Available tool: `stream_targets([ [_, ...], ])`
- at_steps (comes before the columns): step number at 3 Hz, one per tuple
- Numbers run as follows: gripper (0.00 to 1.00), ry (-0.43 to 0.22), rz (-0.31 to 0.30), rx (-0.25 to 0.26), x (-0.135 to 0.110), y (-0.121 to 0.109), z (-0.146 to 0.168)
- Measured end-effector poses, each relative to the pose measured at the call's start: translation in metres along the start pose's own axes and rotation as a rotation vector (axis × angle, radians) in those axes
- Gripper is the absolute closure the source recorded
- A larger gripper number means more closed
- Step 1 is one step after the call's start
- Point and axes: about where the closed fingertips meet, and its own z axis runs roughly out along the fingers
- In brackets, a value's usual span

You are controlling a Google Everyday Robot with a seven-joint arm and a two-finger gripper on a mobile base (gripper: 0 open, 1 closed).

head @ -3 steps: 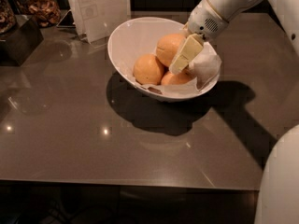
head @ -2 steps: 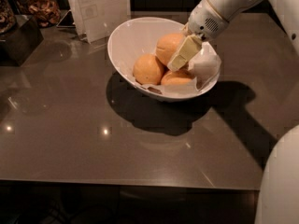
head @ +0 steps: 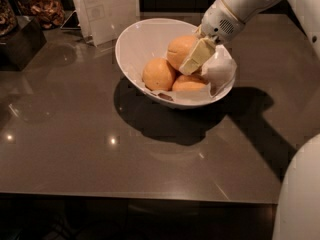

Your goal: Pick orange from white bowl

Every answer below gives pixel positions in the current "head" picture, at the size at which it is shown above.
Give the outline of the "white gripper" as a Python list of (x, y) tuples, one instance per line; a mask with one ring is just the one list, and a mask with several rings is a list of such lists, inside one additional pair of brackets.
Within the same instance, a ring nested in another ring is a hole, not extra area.
[(184, 75), (193, 74), (213, 56), (216, 44), (230, 42), (244, 27), (245, 24), (232, 13), (224, 0), (216, 0), (197, 27), (195, 34), (200, 39), (192, 46), (179, 71)]

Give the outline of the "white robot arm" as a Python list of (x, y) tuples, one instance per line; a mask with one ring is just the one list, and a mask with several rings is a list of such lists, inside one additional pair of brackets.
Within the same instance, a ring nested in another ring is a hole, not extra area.
[[(195, 35), (197, 41), (186, 56), (179, 71), (191, 75), (206, 63), (216, 45), (230, 42), (256, 14), (282, 0), (215, 0), (205, 12)], [(320, 0), (286, 0), (320, 57)]]

